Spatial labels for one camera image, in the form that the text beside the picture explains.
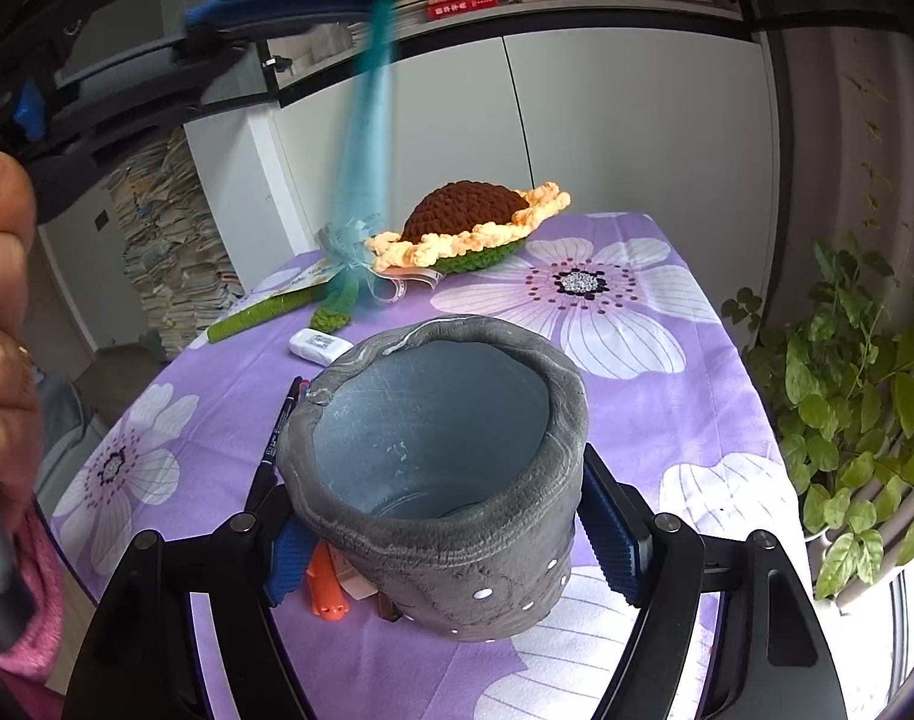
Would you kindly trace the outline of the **person's left hand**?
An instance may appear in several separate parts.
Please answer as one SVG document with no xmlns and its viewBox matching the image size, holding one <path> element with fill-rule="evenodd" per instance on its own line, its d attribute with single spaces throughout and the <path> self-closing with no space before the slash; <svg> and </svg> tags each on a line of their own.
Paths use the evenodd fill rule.
<svg viewBox="0 0 914 720">
<path fill-rule="evenodd" d="M 31 505 L 42 457 L 42 418 L 20 330 L 36 200 L 25 170 L 0 151 L 0 520 L 13 533 Z"/>
</svg>

